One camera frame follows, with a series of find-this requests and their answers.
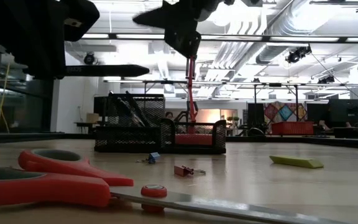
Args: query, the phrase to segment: scissors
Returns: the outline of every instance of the scissors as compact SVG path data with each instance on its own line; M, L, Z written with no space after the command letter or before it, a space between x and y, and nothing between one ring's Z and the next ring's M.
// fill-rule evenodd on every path
M19 165L24 170L0 168L0 205L65 202L106 207L115 197L141 203L147 212L173 208L259 223L345 224L244 203L169 192L159 184L134 187L132 179L93 167L89 159L69 151L23 151Z

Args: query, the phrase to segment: red scissors handle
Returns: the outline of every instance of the red scissors handle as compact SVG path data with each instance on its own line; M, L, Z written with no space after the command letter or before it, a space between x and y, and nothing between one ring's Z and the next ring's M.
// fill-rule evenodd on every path
M21 168L32 172L51 172L102 178L110 186L133 186L134 180L90 165L88 158L74 152L56 149L23 151L19 156Z
M109 185L99 178L0 168L0 205L65 202L105 207L110 197Z

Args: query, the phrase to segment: binder clip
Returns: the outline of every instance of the binder clip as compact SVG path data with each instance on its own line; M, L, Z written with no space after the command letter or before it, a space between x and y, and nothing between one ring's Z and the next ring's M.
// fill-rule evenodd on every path
M205 170L193 169L186 166L174 166L173 171L176 175L179 175L181 177L186 177L189 174L193 175L194 173L206 174Z
M147 159L139 159L136 162L148 162L149 164L155 164L155 161L160 158L160 154L158 152L152 152L149 154Z

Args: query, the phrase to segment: red box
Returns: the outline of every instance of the red box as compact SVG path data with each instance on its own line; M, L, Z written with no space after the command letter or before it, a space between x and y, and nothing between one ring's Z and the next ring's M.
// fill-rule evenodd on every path
M279 122L272 124L272 134L274 135L296 135L309 134L313 135L313 122Z

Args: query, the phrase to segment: yellow eraser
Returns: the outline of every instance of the yellow eraser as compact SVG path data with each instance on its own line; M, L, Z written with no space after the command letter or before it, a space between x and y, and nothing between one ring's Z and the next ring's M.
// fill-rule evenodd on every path
M270 158L275 164L284 164L310 169L324 167L324 165L316 159L306 159L292 156L270 156Z

